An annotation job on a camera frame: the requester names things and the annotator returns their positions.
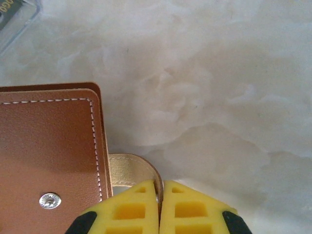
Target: clear plastic box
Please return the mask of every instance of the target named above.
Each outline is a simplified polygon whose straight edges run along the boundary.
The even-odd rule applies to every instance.
[[[41,11],[39,0],[0,0],[0,56]]]

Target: gold strap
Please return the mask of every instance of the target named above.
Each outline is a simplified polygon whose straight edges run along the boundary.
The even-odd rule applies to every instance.
[[[159,211],[163,200],[163,184],[156,168],[144,158],[134,154],[109,154],[112,186],[131,187],[144,180],[153,179]]]

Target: silver rivet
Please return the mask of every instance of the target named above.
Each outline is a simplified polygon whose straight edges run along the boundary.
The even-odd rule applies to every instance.
[[[60,197],[54,193],[44,194],[39,200],[40,206],[48,210],[58,207],[61,202]]]

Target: white marble surface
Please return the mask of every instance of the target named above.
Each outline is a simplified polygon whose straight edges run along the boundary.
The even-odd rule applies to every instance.
[[[311,233],[311,0],[42,5],[1,86],[95,81],[111,152],[230,203],[255,234]]]

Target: wallet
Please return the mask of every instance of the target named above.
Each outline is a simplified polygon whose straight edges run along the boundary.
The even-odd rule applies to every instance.
[[[109,154],[100,88],[91,82],[0,88],[0,234],[63,234],[114,186],[153,179],[134,154]]]

